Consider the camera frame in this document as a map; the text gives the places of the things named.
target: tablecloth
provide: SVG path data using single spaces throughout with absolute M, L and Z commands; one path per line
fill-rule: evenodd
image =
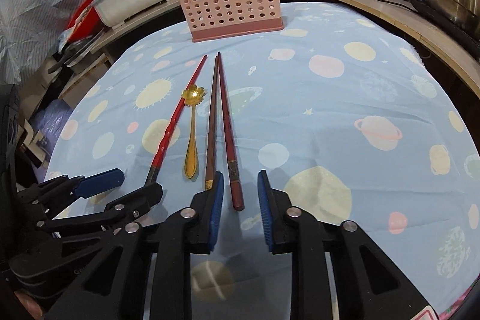
M 143 185 L 201 57 L 209 56 L 197 85 L 209 91 L 221 51 L 246 207 L 232 209 L 226 186 L 217 247 L 191 259 L 194 318 L 289 318 L 290 255 L 273 256 L 264 242 L 262 169 L 319 220 L 358 222 L 445 311 L 480 271 L 480 157 L 457 110 L 406 41 L 356 11 L 283 4 L 282 18 L 282 31 L 202 43 L 182 22 L 129 48 L 74 110 L 47 173 L 119 167 L 125 182 L 62 216 L 102 211 Z M 183 173 L 185 108 L 158 177 L 164 199 L 142 224 L 163 221 L 202 191 L 209 101 L 196 108 L 198 176 Z M 220 115 L 217 124 L 217 169 L 226 175 Z

